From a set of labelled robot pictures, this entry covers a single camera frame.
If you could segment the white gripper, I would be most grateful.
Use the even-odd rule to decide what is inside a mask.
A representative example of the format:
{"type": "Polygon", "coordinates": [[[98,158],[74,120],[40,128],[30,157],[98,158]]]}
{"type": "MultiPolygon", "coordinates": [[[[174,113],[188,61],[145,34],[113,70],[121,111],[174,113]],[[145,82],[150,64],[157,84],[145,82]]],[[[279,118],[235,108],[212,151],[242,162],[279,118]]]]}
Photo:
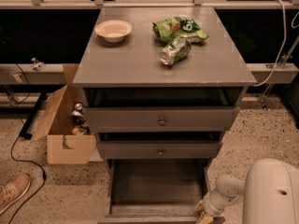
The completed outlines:
{"type": "Polygon", "coordinates": [[[219,217],[224,209],[232,204],[232,197],[225,196],[217,190],[213,190],[204,196],[203,201],[200,201],[194,208],[194,211],[200,214],[197,224],[210,224],[214,217],[219,217]]]}

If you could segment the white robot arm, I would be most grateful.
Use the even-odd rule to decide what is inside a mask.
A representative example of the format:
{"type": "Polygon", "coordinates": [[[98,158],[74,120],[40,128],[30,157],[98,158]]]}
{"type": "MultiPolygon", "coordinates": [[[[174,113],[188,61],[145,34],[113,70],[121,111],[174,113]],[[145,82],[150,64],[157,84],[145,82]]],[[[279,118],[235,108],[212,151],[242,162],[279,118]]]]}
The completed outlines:
{"type": "Polygon", "coordinates": [[[241,180],[220,175],[196,205],[196,224],[212,224],[227,206],[243,201],[242,224],[299,224],[299,169],[279,160],[256,161],[241,180]]]}

